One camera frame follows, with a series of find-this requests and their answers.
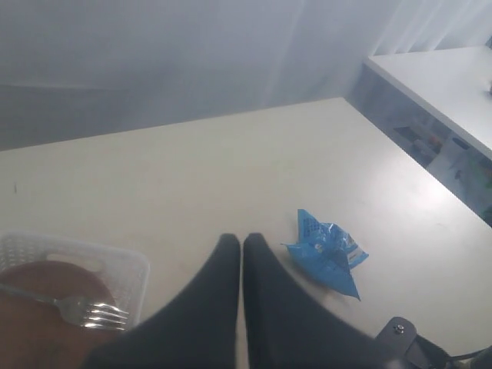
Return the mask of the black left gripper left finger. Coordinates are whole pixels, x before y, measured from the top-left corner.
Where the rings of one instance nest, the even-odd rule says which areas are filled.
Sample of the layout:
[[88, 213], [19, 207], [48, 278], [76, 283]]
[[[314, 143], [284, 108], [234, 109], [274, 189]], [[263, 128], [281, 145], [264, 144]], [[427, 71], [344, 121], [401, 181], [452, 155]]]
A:
[[84, 368], [233, 368], [241, 246], [218, 239], [209, 259], [165, 307], [112, 342], [94, 349]]

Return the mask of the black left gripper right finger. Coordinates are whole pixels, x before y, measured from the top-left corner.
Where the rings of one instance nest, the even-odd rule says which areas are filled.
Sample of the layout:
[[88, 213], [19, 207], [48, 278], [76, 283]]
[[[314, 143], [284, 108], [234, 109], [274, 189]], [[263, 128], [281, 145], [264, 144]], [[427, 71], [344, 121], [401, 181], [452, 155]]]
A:
[[388, 350], [309, 296], [264, 236], [243, 246], [243, 304], [252, 368], [382, 368]]

